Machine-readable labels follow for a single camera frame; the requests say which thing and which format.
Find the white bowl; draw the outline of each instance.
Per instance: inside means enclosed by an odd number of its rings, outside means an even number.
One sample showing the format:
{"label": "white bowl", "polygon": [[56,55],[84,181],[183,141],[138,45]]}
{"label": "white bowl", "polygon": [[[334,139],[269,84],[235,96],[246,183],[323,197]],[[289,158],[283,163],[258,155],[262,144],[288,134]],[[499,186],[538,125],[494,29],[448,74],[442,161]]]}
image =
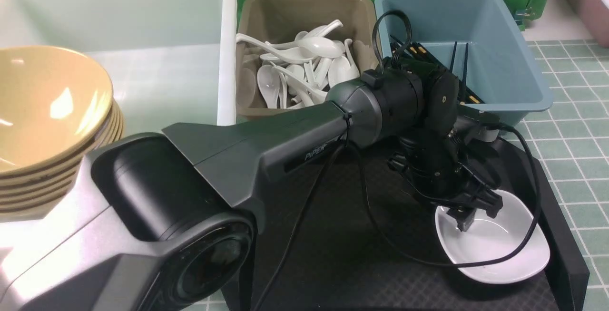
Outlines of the white bowl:
{"label": "white bowl", "polygon": [[[503,208],[495,219],[476,210],[470,229],[462,233],[447,207],[435,209],[435,229],[442,248],[453,263],[498,259],[511,253],[524,239],[533,215],[513,194],[495,190],[503,197]],[[522,251],[511,259],[488,266],[459,268],[475,281],[505,284],[523,281],[541,272],[550,261],[550,247],[539,224]]]}

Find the brown plastic bin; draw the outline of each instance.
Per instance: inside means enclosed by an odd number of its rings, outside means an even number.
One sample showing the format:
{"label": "brown plastic bin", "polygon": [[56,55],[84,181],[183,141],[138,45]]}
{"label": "brown plastic bin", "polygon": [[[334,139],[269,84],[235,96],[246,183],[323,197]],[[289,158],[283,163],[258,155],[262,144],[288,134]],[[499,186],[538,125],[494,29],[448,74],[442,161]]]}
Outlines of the brown plastic bin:
{"label": "brown plastic bin", "polygon": [[[299,31],[309,31],[335,19],[341,20],[344,26],[334,30],[327,38],[341,41],[353,39],[353,59],[360,72],[375,68],[378,61],[372,51],[371,36],[376,14],[370,0],[246,0],[239,33],[280,44],[293,41]],[[237,115],[248,120],[288,111],[267,109],[257,84],[253,103],[239,103],[239,92],[245,86],[244,82],[251,82],[252,74],[255,77],[262,64],[257,55],[262,53],[265,52],[249,44],[237,45]]]}

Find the green tiled floor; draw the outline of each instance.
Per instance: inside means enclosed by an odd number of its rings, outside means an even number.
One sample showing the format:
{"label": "green tiled floor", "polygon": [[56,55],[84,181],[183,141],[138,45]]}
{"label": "green tiled floor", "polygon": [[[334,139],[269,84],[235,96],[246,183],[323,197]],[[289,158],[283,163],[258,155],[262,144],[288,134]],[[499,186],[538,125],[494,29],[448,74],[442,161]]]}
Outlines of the green tiled floor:
{"label": "green tiled floor", "polygon": [[[549,112],[516,128],[539,158],[591,272],[584,311],[609,310],[609,49],[592,41],[530,42],[554,92]],[[507,136],[509,141],[516,138]],[[228,311],[222,294],[189,311]]]}

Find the white plastic bin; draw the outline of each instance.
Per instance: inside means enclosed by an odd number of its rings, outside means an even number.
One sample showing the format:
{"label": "white plastic bin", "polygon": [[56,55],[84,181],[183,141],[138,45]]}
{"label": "white plastic bin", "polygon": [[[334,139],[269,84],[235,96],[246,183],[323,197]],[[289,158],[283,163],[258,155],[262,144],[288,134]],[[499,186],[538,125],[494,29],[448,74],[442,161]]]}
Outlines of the white plastic bin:
{"label": "white plastic bin", "polygon": [[127,135],[235,122],[236,0],[0,0],[0,47],[55,45],[98,60]]}

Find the black platform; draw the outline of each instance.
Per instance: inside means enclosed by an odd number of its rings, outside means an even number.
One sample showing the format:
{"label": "black platform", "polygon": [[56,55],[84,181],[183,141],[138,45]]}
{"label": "black platform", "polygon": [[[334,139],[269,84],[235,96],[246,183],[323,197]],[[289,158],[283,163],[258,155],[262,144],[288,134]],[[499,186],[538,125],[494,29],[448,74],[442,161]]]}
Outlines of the black platform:
{"label": "black platform", "polygon": [[[482,142],[472,146],[485,161],[479,170],[493,166],[501,177],[501,188],[532,208],[533,188],[524,152],[504,140],[491,146]],[[399,175],[387,167],[386,159],[396,149],[396,142],[387,140],[365,151],[373,212],[385,231],[412,255],[448,262],[435,233],[433,214],[413,201],[403,190]],[[422,266],[394,253],[365,215],[357,166],[348,156],[344,154],[329,171],[262,311],[583,309],[589,271],[538,162],[542,179],[540,225],[550,243],[550,263],[527,281],[485,285],[456,269]],[[230,311],[249,311],[248,295],[252,295],[252,305],[258,300],[320,167],[303,167],[268,194],[267,229],[257,238],[253,275],[251,265],[241,270],[241,300],[239,279],[222,288]]]}

